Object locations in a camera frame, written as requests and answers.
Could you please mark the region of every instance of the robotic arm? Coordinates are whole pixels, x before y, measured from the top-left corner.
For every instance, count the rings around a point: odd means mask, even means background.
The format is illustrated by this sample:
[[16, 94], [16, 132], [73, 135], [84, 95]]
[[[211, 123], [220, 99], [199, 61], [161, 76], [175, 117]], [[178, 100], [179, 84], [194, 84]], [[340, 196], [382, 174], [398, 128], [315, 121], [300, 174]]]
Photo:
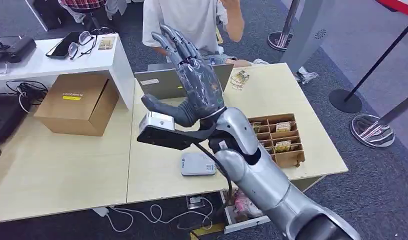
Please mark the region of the robotic arm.
[[[208, 139], [224, 174], [261, 209], [288, 240], [359, 240], [344, 219], [298, 190], [259, 143], [246, 116], [226, 107], [211, 64], [180, 32], [162, 25], [169, 39], [153, 32], [175, 65], [187, 98], [179, 106], [161, 103], [152, 95], [142, 102], [150, 111], [139, 125], [139, 142], [183, 150]], [[198, 131], [175, 130], [175, 123]]]

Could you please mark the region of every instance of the desk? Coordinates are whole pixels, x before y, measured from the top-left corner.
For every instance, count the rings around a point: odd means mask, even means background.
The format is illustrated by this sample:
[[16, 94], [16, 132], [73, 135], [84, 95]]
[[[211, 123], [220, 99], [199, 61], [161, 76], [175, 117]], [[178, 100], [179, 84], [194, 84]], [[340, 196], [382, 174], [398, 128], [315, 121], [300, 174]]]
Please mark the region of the desk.
[[[112, 49], [98, 50], [103, 37], [115, 37]], [[27, 78], [35, 78], [32, 80], [50, 86], [61, 74], [101, 72], [113, 79], [123, 102], [131, 109], [135, 77], [118, 34], [99, 35], [91, 54], [74, 60], [52, 59], [45, 56], [61, 40], [58, 38], [35, 41], [37, 47], [29, 56], [20, 63], [8, 64], [8, 73], [0, 75], [0, 86], [3, 86], [8, 80]], [[87, 46], [82, 46], [81, 50], [87, 49], [90, 45], [92, 41]]]
[[[235, 68], [233, 72], [241, 69], [249, 73], [249, 80], [242, 91], [233, 89], [230, 83], [227, 85], [223, 96], [226, 105], [241, 109], [248, 118], [295, 114], [305, 162], [298, 168], [282, 169], [290, 180], [312, 178], [316, 181], [320, 176], [348, 170], [285, 63]], [[134, 127], [130, 147], [127, 202], [144, 202], [227, 189], [226, 180], [219, 172], [215, 176], [194, 178], [184, 177], [179, 173], [182, 153], [199, 152], [195, 146], [179, 151], [136, 141], [139, 132], [135, 126], [139, 125], [147, 112], [140, 100], [142, 95], [142, 89], [137, 86], [133, 107]], [[182, 99], [177, 98], [166, 100], [165, 103], [177, 105], [181, 101]], [[196, 124], [193, 127], [196, 130], [199, 126]], [[207, 142], [201, 144], [208, 148]]]
[[[250, 74], [248, 82], [243, 91], [229, 83], [226, 104], [239, 107], [247, 117], [295, 114], [306, 161], [298, 168], [283, 169], [290, 180], [318, 179], [348, 170], [286, 64], [244, 69]], [[182, 176], [182, 151], [136, 141], [138, 123], [147, 110], [140, 101], [143, 92], [135, 84], [133, 111], [119, 102], [103, 137], [54, 134], [32, 117], [26, 118], [2, 149], [0, 222], [228, 187], [219, 172]], [[287, 104], [280, 104], [285, 98]]]

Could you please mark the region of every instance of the yellow label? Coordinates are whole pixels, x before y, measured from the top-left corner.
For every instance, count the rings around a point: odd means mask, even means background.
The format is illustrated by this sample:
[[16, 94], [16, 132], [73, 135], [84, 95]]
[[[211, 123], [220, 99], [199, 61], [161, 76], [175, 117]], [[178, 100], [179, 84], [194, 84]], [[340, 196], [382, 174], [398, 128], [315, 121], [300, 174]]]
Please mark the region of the yellow label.
[[78, 100], [81, 99], [81, 97], [80, 97], [80, 96], [62, 96], [62, 99], [65, 99], [65, 100], [76, 100], [76, 101], [78, 101]]

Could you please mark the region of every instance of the silver laptop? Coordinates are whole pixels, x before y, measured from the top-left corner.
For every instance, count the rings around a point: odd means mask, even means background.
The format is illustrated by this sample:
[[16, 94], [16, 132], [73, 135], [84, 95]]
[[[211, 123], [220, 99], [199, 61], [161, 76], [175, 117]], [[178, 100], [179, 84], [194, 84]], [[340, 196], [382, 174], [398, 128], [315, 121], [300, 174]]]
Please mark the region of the silver laptop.
[[[140, 87], [144, 94], [151, 94], [157, 99], [173, 99], [186, 97], [185, 90], [182, 87], [181, 80], [178, 77], [172, 64], [168, 66], [165, 64], [163, 68], [158, 69], [151, 65], [148, 66], [148, 71], [135, 72], [135, 78], [138, 80]], [[220, 81], [223, 91], [228, 84], [231, 76], [233, 64], [214, 65], [213, 69]]]

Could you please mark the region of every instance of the light wooden table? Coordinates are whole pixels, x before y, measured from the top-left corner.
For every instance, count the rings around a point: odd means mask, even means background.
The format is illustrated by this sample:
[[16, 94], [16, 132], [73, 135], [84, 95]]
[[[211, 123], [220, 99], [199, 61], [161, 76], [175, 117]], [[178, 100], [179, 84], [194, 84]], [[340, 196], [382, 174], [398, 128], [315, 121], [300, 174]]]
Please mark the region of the light wooden table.
[[[283, 169], [289, 179], [305, 190], [322, 176], [346, 172], [288, 66], [245, 69], [250, 78], [243, 91], [228, 84], [224, 99], [247, 117], [295, 114], [306, 160], [298, 168]], [[136, 141], [139, 121], [147, 112], [142, 95], [136, 82], [133, 111], [119, 103], [103, 137], [54, 134], [27, 117], [0, 157], [0, 222], [226, 189], [219, 172], [182, 176], [182, 151]], [[198, 151], [194, 146], [184, 150]]]
[[[298, 168], [282, 170], [299, 189], [305, 191], [323, 176], [348, 171], [285, 63], [235, 68], [234, 72], [241, 69], [249, 73], [248, 82], [242, 91], [233, 89], [229, 83], [223, 98], [228, 106], [241, 109], [248, 118], [294, 113], [305, 162]], [[181, 175], [181, 155], [185, 152], [199, 152], [195, 146], [179, 151], [136, 141], [137, 126], [147, 112], [141, 103], [143, 94], [139, 86], [135, 87], [127, 202], [145, 202], [227, 189], [226, 180], [219, 172], [215, 176]], [[164, 102], [178, 105], [182, 99]], [[201, 144], [208, 149], [207, 142]]]

